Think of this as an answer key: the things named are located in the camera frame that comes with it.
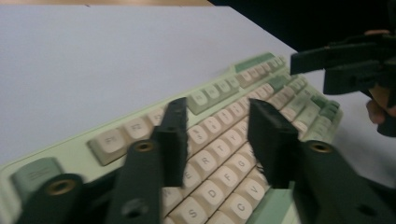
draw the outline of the keyboard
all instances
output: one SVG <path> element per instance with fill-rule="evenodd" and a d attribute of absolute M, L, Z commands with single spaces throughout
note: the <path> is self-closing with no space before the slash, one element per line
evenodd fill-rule
<path fill-rule="evenodd" d="M 301 141 L 330 143 L 343 116 L 303 76 L 290 76 L 285 57 L 265 52 L 204 85 L 2 166 L 2 223 L 15 222 L 32 193 L 56 175 L 78 174 L 89 183 L 120 168 L 128 146 L 149 138 L 167 104 L 180 97 L 188 105 L 188 160 L 183 188 L 163 188 L 165 224 L 263 223 L 276 215 L 273 204 L 282 202 L 282 218 L 292 210 L 290 194 L 271 189 L 248 143 L 249 98 L 272 104 Z"/>

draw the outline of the green keyboard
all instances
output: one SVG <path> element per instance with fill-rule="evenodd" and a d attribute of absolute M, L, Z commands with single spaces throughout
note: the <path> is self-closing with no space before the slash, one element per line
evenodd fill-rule
<path fill-rule="evenodd" d="M 122 166 L 129 145 L 148 138 L 167 103 L 187 97 L 188 162 L 183 188 L 163 189 L 171 223 L 298 223 L 290 190 L 271 189 L 247 141 L 248 98 L 269 102 L 299 138 L 331 142 L 343 115 L 282 56 L 264 53 L 230 66 L 210 82 L 12 161 L 0 169 L 0 220 L 15 222 L 32 193 L 63 173 L 92 182 Z"/>

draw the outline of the dark background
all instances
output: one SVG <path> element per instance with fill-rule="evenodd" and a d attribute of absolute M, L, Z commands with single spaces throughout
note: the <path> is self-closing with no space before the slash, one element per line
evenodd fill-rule
<path fill-rule="evenodd" d="M 301 51 L 390 29 L 387 0 L 209 0 L 230 6 L 292 48 Z"/>

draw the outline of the black object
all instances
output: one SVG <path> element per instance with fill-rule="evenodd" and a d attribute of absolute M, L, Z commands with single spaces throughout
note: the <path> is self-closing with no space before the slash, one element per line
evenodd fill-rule
<path fill-rule="evenodd" d="M 250 100 L 247 139 L 273 188 L 295 182 L 303 224 L 396 223 L 396 189 L 358 176 L 335 147 L 299 142 L 295 132 L 273 106 Z"/>
<path fill-rule="evenodd" d="M 396 35 L 353 36 L 329 47 L 295 53 L 290 62 L 292 75 L 324 68 L 325 94 L 366 91 L 378 84 L 390 89 L 388 107 L 396 105 Z M 387 114 L 377 131 L 396 137 L 396 118 Z"/>
<path fill-rule="evenodd" d="M 160 126 L 133 143 L 124 165 L 91 183 L 62 174 L 22 208 L 17 224 L 162 223 L 162 187 L 181 187 L 187 158 L 186 98 L 169 103 Z"/>

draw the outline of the white desk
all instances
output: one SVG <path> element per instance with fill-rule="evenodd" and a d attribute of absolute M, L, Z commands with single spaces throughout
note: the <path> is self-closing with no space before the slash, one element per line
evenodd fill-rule
<path fill-rule="evenodd" d="M 228 7 L 0 7 L 0 164 L 293 49 Z M 308 74 L 321 90 L 322 72 Z M 396 140 L 376 133 L 360 93 L 330 97 L 334 144 L 357 171 L 396 183 Z"/>

